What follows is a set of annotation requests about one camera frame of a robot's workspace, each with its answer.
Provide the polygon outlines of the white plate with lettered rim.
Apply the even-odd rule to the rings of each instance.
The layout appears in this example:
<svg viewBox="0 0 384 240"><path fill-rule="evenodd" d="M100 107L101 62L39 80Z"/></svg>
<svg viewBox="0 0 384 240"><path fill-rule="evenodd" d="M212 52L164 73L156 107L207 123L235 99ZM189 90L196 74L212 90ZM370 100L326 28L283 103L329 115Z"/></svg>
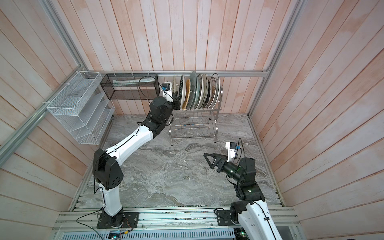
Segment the white plate with lettered rim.
<svg viewBox="0 0 384 240"><path fill-rule="evenodd" d="M179 100L180 100L180 108L183 108L186 97L186 80L184 75L181 76L180 87L179 87Z"/></svg>

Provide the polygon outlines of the orange woven plate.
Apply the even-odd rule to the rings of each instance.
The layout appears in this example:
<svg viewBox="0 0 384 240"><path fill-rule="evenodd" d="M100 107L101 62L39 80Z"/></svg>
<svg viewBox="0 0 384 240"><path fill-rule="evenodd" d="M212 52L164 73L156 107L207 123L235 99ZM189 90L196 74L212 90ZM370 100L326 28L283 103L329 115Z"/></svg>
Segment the orange woven plate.
<svg viewBox="0 0 384 240"><path fill-rule="evenodd" d="M183 110L187 109L187 105L188 105L188 102L189 102L189 97L190 97L190 92L191 92L191 81L190 81L190 79L186 80L185 90L186 90L186 92L185 92L185 101L183 102L183 106L182 106Z"/></svg>

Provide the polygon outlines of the stainless steel dish rack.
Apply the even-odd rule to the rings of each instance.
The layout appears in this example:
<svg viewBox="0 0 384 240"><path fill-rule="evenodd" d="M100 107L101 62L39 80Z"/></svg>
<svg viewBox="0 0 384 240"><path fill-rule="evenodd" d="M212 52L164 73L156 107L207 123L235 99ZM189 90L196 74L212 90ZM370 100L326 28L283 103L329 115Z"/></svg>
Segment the stainless steel dish rack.
<svg viewBox="0 0 384 240"><path fill-rule="evenodd" d="M187 138L214 138L217 140L217 119L221 110L223 88L219 101L214 108L203 108L190 110L174 110L173 121L170 123L169 135L171 145L175 139Z"/></svg>

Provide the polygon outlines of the grey green plain plate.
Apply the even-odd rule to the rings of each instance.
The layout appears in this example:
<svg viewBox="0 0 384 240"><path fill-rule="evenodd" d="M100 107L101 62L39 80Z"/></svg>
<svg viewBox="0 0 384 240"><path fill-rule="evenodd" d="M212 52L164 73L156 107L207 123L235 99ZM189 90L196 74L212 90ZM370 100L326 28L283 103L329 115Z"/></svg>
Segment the grey green plain plate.
<svg viewBox="0 0 384 240"><path fill-rule="evenodd" d="M189 95L189 100L186 109L190 110L192 108L192 105L195 102L195 96L196 96L196 87L197 87L197 73L196 71L192 71L190 75L190 95Z"/></svg>

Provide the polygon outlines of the dark blue oval plate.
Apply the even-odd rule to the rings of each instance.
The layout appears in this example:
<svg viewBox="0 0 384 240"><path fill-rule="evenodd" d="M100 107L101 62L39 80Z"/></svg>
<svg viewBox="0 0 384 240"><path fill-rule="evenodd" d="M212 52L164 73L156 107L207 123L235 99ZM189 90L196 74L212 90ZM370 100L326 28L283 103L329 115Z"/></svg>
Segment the dark blue oval plate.
<svg viewBox="0 0 384 240"><path fill-rule="evenodd" d="M209 101L210 101L210 98L211 98L211 93L212 93L212 90L211 90L211 81L210 80L207 80L207 97L206 97L206 101L205 101L205 108L208 107L208 104L209 104Z"/></svg>

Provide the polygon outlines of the cream floral plate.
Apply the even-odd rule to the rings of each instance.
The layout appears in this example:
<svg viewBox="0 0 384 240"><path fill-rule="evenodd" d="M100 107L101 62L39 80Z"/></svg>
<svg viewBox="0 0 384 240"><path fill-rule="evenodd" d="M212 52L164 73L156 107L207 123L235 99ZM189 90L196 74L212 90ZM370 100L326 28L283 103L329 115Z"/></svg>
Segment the cream floral plate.
<svg viewBox="0 0 384 240"><path fill-rule="evenodd" d="M206 100L207 100L208 90L209 90L209 81L208 81L208 78L207 78L206 74L203 74L203 83L204 83L205 87L204 87L204 98L203 98L202 109L206 105Z"/></svg>

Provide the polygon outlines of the white plate with black emblem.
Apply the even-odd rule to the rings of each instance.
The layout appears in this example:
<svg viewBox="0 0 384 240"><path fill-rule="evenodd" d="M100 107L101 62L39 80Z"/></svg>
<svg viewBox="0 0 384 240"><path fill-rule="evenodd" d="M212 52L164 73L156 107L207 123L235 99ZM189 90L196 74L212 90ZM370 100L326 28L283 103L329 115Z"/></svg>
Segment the white plate with black emblem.
<svg viewBox="0 0 384 240"><path fill-rule="evenodd" d="M222 91L222 84L221 84L220 76L218 75L218 73L213 74L213 78L216 80L216 89L215 89L214 100L211 104L211 108L214 108L217 102L219 101L219 97Z"/></svg>

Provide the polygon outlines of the yellow woven plate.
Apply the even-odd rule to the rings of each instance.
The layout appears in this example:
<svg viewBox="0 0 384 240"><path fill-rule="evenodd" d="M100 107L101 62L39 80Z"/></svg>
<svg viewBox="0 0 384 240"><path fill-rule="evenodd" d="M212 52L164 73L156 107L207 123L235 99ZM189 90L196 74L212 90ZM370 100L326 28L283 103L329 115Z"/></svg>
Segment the yellow woven plate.
<svg viewBox="0 0 384 240"><path fill-rule="evenodd" d="M178 95L179 95L179 85L178 85L175 77L173 77L172 95L173 95L174 101L176 101L178 99Z"/></svg>

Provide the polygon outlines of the light green flower plate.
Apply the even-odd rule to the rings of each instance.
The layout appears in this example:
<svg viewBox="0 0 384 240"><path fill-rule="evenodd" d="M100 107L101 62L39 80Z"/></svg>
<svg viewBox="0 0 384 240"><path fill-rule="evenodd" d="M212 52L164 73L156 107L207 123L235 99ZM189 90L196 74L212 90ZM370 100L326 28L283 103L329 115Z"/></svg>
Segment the light green flower plate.
<svg viewBox="0 0 384 240"><path fill-rule="evenodd" d="M201 74L198 74L197 75L196 94L195 94L195 101L194 101L193 109L198 108L198 104L199 104L200 96L201 96L201 90L202 90L202 76L201 76Z"/></svg>

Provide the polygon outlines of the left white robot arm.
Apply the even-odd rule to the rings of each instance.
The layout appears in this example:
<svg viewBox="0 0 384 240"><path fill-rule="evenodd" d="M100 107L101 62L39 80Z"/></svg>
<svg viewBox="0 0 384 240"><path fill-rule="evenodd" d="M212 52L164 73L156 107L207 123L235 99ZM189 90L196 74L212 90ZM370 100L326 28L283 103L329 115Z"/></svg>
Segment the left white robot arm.
<svg viewBox="0 0 384 240"><path fill-rule="evenodd" d="M174 110L180 109L176 99L168 101L165 97L156 97L150 103L150 111L146 119L138 122L138 128L116 145L106 149L98 149L94 153L93 175L103 195L105 217L112 228L123 225L124 209L120 200L120 183L124 178L121 165L142 145L158 136L168 125Z"/></svg>

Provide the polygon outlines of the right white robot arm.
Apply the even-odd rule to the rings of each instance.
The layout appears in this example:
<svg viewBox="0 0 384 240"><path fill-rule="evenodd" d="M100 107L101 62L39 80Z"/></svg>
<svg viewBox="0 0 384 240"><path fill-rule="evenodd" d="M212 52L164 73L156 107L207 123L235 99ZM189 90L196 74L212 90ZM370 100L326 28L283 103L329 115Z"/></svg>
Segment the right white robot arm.
<svg viewBox="0 0 384 240"><path fill-rule="evenodd" d="M220 154L204 154L211 169L225 173L233 183L239 201L231 203L231 220L239 224L250 240L281 240L282 237L270 214L265 197L256 182L255 160L241 158L238 165L227 162Z"/></svg>

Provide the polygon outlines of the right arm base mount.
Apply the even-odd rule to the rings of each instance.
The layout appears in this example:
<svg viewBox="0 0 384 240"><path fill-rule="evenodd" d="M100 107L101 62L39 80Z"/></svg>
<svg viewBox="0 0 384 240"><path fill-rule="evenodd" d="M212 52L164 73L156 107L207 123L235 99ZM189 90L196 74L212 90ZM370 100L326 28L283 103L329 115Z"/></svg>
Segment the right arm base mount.
<svg viewBox="0 0 384 240"><path fill-rule="evenodd" d="M229 210L223 208L214 209L214 214L217 216L219 226L239 226L238 215L246 211L248 202L239 201L231 204Z"/></svg>

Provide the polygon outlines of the black mesh wall basket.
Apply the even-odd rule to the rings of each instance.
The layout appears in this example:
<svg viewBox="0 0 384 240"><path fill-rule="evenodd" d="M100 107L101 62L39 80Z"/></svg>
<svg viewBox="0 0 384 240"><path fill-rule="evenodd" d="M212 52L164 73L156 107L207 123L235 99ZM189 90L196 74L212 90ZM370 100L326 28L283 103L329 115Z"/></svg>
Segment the black mesh wall basket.
<svg viewBox="0 0 384 240"><path fill-rule="evenodd" d="M160 95L156 74L106 74L101 87L112 101L150 101Z"/></svg>

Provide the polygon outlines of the horizontal aluminium wall rail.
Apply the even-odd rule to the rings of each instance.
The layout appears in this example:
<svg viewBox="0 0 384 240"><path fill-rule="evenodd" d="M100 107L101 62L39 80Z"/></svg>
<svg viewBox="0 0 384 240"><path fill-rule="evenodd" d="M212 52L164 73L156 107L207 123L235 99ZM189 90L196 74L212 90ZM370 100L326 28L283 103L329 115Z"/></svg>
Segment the horizontal aluminium wall rail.
<svg viewBox="0 0 384 240"><path fill-rule="evenodd" d="M128 75L150 75L156 74L158 77L172 77L181 75L190 75L193 70L190 71L95 71L95 73L105 74L128 74ZM268 70L195 70L197 74L213 75L218 74L220 77L266 77L269 75Z"/></svg>

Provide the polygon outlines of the aluminium front rail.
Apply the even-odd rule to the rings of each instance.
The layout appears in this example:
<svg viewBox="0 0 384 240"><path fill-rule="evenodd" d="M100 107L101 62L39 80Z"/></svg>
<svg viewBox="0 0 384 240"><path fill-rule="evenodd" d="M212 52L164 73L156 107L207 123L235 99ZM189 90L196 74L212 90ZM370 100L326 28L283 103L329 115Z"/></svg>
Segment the aluminium front rail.
<svg viewBox="0 0 384 240"><path fill-rule="evenodd" d="M219 228L214 207L127 208L138 212L136 230L175 230ZM59 214L52 232L85 232L96 228L96 209L77 209ZM269 206L269 213L277 227L300 226L298 215L292 207Z"/></svg>

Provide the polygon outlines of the white mesh wall shelf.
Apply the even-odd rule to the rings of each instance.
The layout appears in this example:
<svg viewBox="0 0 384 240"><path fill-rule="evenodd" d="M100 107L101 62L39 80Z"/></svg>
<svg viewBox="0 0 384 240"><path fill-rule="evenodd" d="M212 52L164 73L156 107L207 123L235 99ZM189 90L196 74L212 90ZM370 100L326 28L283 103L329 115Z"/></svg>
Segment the white mesh wall shelf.
<svg viewBox="0 0 384 240"><path fill-rule="evenodd" d="M104 92L95 93L101 81L98 72L77 72L47 107L78 144L99 145L115 112Z"/></svg>

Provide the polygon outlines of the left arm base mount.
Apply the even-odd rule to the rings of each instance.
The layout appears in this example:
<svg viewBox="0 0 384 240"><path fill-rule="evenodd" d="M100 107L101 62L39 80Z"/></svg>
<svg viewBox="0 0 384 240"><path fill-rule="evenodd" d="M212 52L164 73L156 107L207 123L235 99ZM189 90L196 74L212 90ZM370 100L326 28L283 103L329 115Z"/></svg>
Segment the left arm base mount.
<svg viewBox="0 0 384 240"><path fill-rule="evenodd" d="M104 210L99 216L97 229L134 229L138 225L139 212L124 212L121 209L115 216L109 216Z"/></svg>

